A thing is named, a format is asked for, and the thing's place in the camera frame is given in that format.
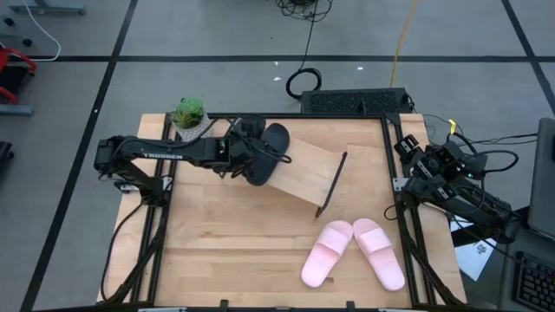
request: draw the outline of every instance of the white cable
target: white cable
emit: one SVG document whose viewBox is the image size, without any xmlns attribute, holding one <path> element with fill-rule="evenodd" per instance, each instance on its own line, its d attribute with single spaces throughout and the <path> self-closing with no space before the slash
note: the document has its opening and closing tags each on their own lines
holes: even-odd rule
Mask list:
<svg viewBox="0 0 555 312">
<path fill-rule="evenodd" d="M 33 60 L 31 59 L 31 61 L 33 62 L 53 62 L 55 60 L 58 59 L 58 56 L 60 56 L 60 53 L 62 52 L 62 45 L 53 37 L 51 36 L 48 31 L 44 30 L 44 28 L 39 25 L 39 23 L 35 20 L 35 18 L 33 17 L 33 13 L 31 13 L 31 9 L 29 9 L 29 6 L 27 4 L 26 0 L 21 0 L 23 2 L 23 4 L 25 4 L 25 8 L 27 8 L 27 12 L 29 13 L 29 17 L 31 18 L 31 20 L 33 20 L 33 22 L 35 23 L 36 27 L 38 27 L 39 29 L 42 30 L 42 32 L 44 33 L 44 35 L 48 36 L 50 39 L 52 39 L 52 41 L 55 42 L 55 44 L 58 45 L 58 52 L 55 54 L 54 57 L 49 58 L 49 59 L 40 59 L 40 60 Z"/>
</svg>

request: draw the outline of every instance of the yellow cable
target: yellow cable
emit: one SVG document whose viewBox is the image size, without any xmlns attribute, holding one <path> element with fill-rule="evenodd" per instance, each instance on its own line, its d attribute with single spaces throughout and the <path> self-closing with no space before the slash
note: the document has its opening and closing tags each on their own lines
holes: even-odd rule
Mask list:
<svg viewBox="0 0 555 312">
<path fill-rule="evenodd" d="M 410 3 L 410 12 L 408 13 L 407 21 L 405 22 L 405 26 L 402 29 L 401 38 L 399 38 L 399 42 L 397 43 L 397 50 L 395 51 L 395 58 L 393 59 L 393 69 L 391 69 L 391 81 L 389 82 L 389 87 L 393 87 L 393 83 L 395 82 L 395 72 L 397 69 L 397 58 L 399 57 L 399 51 L 401 51 L 402 42 L 405 41 L 405 36 L 407 35 L 408 26 L 410 24 L 410 20 L 413 19 L 413 14 L 415 13 L 416 7 L 416 0 L 412 0 Z"/>
</svg>

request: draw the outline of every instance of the potted plant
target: potted plant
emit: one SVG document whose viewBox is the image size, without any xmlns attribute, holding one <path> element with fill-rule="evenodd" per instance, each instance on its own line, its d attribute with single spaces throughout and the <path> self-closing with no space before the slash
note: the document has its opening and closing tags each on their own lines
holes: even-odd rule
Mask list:
<svg viewBox="0 0 555 312">
<path fill-rule="evenodd" d="M 194 98 L 181 99 L 181 103 L 172 113 L 172 122 L 184 142 L 198 138 L 210 126 L 202 101 Z M 212 129 L 202 134 L 202 137 L 210 135 L 212 135 Z"/>
</svg>

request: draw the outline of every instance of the white paper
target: white paper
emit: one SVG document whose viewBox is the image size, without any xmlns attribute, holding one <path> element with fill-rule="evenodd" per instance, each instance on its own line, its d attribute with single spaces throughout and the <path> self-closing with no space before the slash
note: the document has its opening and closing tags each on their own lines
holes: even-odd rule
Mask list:
<svg viewBox="0 0 555 312">
<path fill-rule="evenodd" d="M 456 218 L 457 220 L 459 220 L 459 223 L 462 227 L 472 225 L 464 222 L 466 220 L 463 218 Z M 457 225 L 456 222 L 451 222 L 451 231 L 456 231 L 459 228 L 460 227 Z M 495 242 L 492 238 L 488 238 L 487 242 L 492 244 L 493 246 L 497 244 L 497 242 Z M 477 281 L 478 277 L 480 277 L 480 273 L 486 266 L 487 259 L 492 255 L 493 248 L 492 246 L 484 243 L 484 241 L 479 241 L 474 244 L 457 247 L 454 249 L 454 252 L 457 255 L 459 268 L 474 281 Z"/>
</svg>

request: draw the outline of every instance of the plant pot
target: plant pot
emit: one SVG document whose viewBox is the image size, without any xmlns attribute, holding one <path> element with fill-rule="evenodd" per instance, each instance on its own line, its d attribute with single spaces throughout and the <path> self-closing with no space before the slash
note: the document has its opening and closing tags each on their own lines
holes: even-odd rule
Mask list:
<svg viewBox="0 0 555 312">
<path fill-rule="evenodd" d="M 183 142 L 189 142 L 192 141 L 196 138 L 199 137 L 199 135 L 205 131 L 206 128 L 208 128 L 210 126 L 210 120 L 208 119 L 208 115 L 206 113 L 203 114 L 202 116 L 202 121 L 196 126 L 196 127 L 192 127 L 192 128 L 188 128 L 188 129 L 182 129 L 180 127 L 177 127 L 175 125 L 175 123 L 173 124 L 175 126 L 175 128 L 177 129 L 177 132 L 180 134 L 181 136 L 181 141 Z M 208 131 L 206 131 L 203 135 L 202 138 L 205 137 L 209 137 L 212 136 L 212 130 L 213 129 L 208 129 Z"/>
</svg>

